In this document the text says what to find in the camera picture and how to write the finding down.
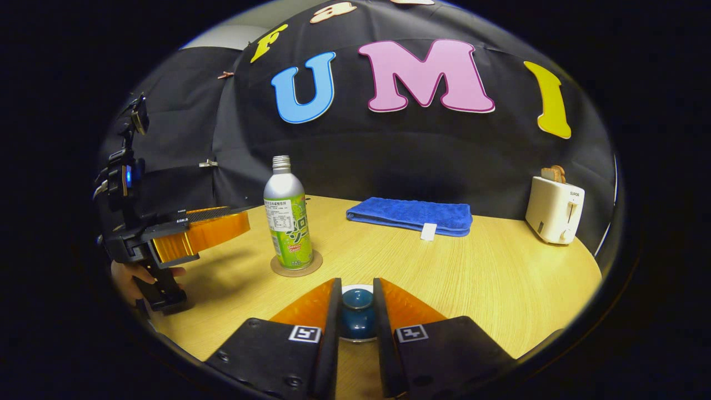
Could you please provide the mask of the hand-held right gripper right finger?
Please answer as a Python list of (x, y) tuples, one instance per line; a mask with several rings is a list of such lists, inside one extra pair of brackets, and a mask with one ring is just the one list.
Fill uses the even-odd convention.
[(373, 281), (373, 307), (385, 397), (467, 398), (515, 367), (470, 317), (445, 317), (386, 279)]

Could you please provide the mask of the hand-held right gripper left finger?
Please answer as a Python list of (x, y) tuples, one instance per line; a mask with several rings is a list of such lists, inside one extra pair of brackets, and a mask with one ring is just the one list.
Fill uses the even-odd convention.
[(248, 318), (207, 359), (263, 399), (333, 399), (341, 280), (319, 284), (270, 319)]

